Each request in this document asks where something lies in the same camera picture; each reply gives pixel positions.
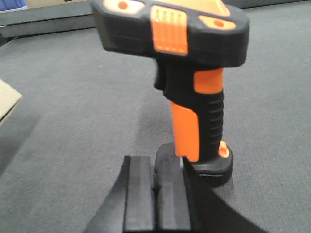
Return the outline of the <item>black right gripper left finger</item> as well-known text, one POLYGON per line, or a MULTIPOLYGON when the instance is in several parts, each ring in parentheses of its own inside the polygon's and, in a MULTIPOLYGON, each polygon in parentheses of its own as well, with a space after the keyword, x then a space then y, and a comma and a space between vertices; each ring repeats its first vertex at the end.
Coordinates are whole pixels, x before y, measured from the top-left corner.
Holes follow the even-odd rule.
POLYGON ((86 233, 154 233, 153 178, 150 158, 125 156, 118 177, 86 233))

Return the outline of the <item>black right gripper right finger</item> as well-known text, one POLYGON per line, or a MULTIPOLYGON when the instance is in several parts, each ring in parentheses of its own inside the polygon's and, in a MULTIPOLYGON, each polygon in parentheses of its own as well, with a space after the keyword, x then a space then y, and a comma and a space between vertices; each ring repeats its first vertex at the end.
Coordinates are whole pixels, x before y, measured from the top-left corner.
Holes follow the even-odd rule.
POLYGON ((160 233, 262 233, 199 177, 188 161, 168 155, 155 159, 160 233))

